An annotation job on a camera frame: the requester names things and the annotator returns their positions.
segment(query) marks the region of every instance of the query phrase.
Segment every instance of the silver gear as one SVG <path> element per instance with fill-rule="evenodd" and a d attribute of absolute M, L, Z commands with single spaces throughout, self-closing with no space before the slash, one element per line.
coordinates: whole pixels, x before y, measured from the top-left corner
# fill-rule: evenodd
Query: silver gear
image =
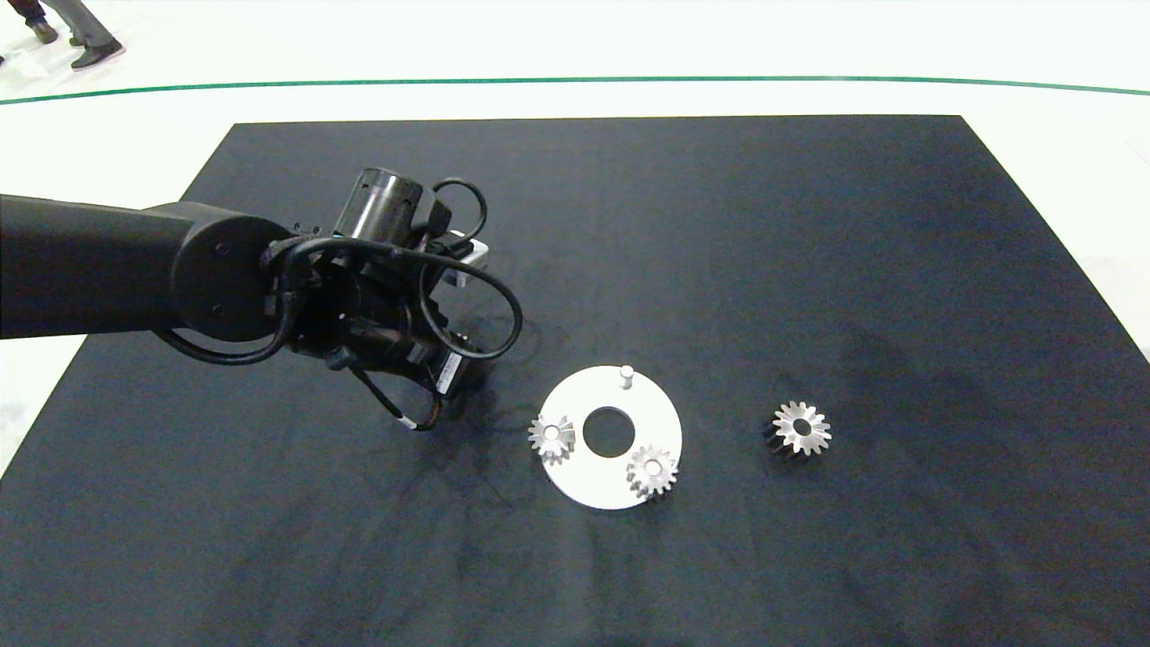
<path fill-rule="evenodd" d="M 631 454 L 631 461 L 627 464 L 627 480 L 631 484 L 631 490 L 636 492 L 636 495 L 642 499 L 669 491 L 670 485 L 675 483 L 676 472 L 678 472 L 678 465 L 670 457 L 670 453 L 657 449 L 651 445 Z"/>
<path fill-rule="evenodd" d="M 552 465 L 570 456 L 575 448 L 575 426 L 566 416 L 554 424 L 539 416 L 531 422 L 531 429 L 528 431 L 531 433 L 528 437 L 531 449 L 536 450 L 539 459 Z"/>
<path fill-rule="evenodd" d="M 805 402 L 795 405 L 791 401 L 790 405 L 783 405 L 775 411 L 774 425 L 779 428 L 775 432 L 775 441 L 782 439 L 779 445 L 779 449 L 790 446 L 795 454 L 803 453 L 810 456 L 811 453 L 822 454 L 822 450 L 828 448 L 827 444 L 830 440 L 830 434 L 827 430 L 830 425 L 823 423 L 826 416 L 818 414 L 814 407 L 807 407 Z M 807 434 L 800 434 L 795 430 L 796 421 L 806 421 L 811 425 L 811 432 Z"/>

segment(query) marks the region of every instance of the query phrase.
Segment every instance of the person's leg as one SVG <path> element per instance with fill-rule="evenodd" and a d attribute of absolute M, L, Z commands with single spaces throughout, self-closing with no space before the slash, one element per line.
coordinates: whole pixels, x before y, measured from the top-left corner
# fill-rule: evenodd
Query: person's leg
<path fill-rule="evenodd" d="M 72 61 L 72 69 L 94 66 L 124 51 L 124 46 L 100 24 L 80 0 L 44 0 L 44 3 L 60 14 L 71 28 L 74 38 L 77 39 L 74 44 L 84 46 L 84 53 Z"/>
<path fill-rule="evenodd" d="M 59 34 L 48 24 L 39 0 L 8 0 L 8 3 L 12 5 L 13 9 L 16 9 L 17 14 L 24 16 L 24 24 L 36 33 L 36 38 L 40 43 L 47 45 L 56 39 Z"/>
<path fill-rule="evenodd" d="M 40 6 L 38 0 L 8 0 L 13 9 L 23 16 L 24 24 L 32 26 L 33 22 L 44 20 L 44 7 Z"/>
<path fill-rule="evenodd" d="M 108 45 L 115 38 L 92 11 L 79 0 L 43 0 L 52 10 L 60 14 L 60 17 L 68 23 L 69 29 L 77 38 L 84 39 L 89 47 L 100 47 Z"/>

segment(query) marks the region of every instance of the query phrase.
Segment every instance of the black shoe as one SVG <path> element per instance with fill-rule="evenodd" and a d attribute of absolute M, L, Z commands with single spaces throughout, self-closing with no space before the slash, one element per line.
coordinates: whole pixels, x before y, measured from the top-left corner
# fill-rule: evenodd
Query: black shoe
<path fill-rule="evenodd" d="M 60 37 L 60 34 L 56 33 L 56 30 L 52 29 L 52 25 L 49 25 L 45 21 L 36 21 L 34 23 L 28 26 L 32 28 L 32 31 L 36 32 L 36 38 L 38 38 L 40 43 L 44 43 L 45 45 L 47 45 L 48 43 L 54 43 L 55 39 Z"/>
<path fill-rule="evenodd" d="M 94 66 L 95 63 L 107 61 L 108 59 L 122 54 L 123 52 L 124 46 L 121 45 L 115 38 L 113 38 L 112 43 L 108 43 L 107 45 L 84 47 L 84 53 L 80 54 L 78 59 L 72 61 L 72 69 L 82 69 Z"/>

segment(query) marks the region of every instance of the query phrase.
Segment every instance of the trouser leg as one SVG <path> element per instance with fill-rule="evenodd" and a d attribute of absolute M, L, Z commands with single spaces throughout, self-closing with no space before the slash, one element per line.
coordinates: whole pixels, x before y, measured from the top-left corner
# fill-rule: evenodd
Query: trouser leg
<path fill-rule="evenodd" d="M 32 26 L 32 23 L 44 20 L 44 7 L 38 0 L 8 0 L 13 9 L 24 17 L 24 24 Z"/>
<path fill-rule="evenodd" d="M 44 3 L 60 14 L 72 33 L 83 38 L 89 47 L 99 47 L 112 43 L 112 32 L 100 24 L 100 21 L 80 0 L 44 0 Z"/>

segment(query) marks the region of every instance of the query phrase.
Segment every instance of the robotic arm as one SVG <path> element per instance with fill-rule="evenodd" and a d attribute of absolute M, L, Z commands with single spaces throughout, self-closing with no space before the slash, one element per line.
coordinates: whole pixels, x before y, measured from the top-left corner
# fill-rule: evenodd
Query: robotic arm
<path fill-rule="evenodd" d="M 436 193 L 450 184 L 480 203 L 466 234 L 450 230 L 451 209 Z M 515 294 L 483 269 L 486 246 L 475 236 L 486 201 L 459 178 L 427 188 L 365 169 L 330 237 L 197 202 L 135 210 L 0 195 L 0 338 L 154 331 L 179 353 L 221 365 L 255 364 L 288 347 L 348 369 L 413 430 L 431 429 L 468 363 L 499 357 L 522 329 Z M 513 314 L 504 344 L 484 352 L 447 329 L 430 296 L 445 277 L 459 285 L 475 277 L 503 294 Z M 175 329 L 225 342 L 270 341 L 225 354 Z M 405 416 L 368 371 L 425 388 L 428 419 Z"/>

